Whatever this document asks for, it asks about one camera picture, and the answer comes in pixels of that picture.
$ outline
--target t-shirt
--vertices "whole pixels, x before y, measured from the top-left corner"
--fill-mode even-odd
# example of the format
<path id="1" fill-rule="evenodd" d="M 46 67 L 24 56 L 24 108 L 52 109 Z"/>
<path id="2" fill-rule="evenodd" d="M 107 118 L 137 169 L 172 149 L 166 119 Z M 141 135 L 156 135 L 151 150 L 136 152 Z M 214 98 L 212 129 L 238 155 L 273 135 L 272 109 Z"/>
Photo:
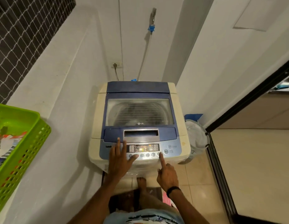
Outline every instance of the t-shirt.
<path id="1" fill-rule="evenodd" d="M 180 215 L 157 209 L 144 209 L 130 213 L 113 212 L 103 222 L 103 224 L 121 223 L 184 224 Z"/>

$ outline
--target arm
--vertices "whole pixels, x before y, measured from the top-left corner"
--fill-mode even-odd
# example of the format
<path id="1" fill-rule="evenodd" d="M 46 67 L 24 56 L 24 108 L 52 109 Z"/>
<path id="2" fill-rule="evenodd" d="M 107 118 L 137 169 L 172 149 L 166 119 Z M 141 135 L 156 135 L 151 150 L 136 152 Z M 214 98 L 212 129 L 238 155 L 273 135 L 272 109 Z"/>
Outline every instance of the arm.
<path id="1" fill-rule="evenodd" d="M 160 153 L 159 157 L 162 169 L 158 169 L 157 182 L 165 192 L 173 186 L 179 187 L 178 176 L 174 167 L 170 164 L 165 164 L 162 153 Z M 209 224 L 209 222 L 191 205 L 191 203 L 189 203 L 181 190 L 175 189 L 169 196 L 175 203 L 185 224 Z"/>
<path id="2" fill-rule="evenodd" d="M 127 143 L 124 141 L 123 149 L 120 151 L 120 138 L 116 146 L 110 149 L 108 175 L 94 196 L 76 214 L 68 224 L 102 224 L 108 215 L 108 203 L 112 193 L 120 181 L 137 159 L 138 155 L 133 155 L 129 160 L 126 159 Z"/>

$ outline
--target leg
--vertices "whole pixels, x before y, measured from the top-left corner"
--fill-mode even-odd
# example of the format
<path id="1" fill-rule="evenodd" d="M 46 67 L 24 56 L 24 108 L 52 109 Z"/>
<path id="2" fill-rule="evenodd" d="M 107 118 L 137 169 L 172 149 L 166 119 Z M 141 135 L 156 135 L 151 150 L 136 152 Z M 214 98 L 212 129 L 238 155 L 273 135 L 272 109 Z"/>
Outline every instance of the leg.
<path id="1" fill-rule="evenodd" d="M 172 213 L 180 214 L 176 208 L 169 206 L 158 200 L 156 197 L 147 193 L 147 181 L 145 178 L 137 178 L 138 188 L 140 190 L 140 197 L 139 197 L 139 205 L 141 209 L 158 209 L 158 210 L 166 210 Z"/>

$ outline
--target transparent lid window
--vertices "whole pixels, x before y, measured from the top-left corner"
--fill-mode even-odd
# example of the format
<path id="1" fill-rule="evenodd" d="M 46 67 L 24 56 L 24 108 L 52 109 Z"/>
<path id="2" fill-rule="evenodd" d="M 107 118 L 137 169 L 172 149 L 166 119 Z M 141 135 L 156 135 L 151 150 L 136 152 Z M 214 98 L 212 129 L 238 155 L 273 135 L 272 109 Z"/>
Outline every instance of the transparent lid window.
<path id="1" fill-rule="evenodd" d="M 108 99 L 106 126 L 172 125 L 173 118 L 167 98 Z"/>

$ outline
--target white netting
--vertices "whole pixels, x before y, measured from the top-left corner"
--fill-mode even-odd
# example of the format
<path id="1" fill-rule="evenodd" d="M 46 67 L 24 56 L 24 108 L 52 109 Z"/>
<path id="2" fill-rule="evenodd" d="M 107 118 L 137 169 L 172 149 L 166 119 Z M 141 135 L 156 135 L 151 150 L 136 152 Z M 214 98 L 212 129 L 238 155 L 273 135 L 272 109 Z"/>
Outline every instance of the white netting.
<path id="1" fill-rule="evenodd" d="M 0 0 L 0 103 L 15 92 L 74 7 L 74 0 Z"/>

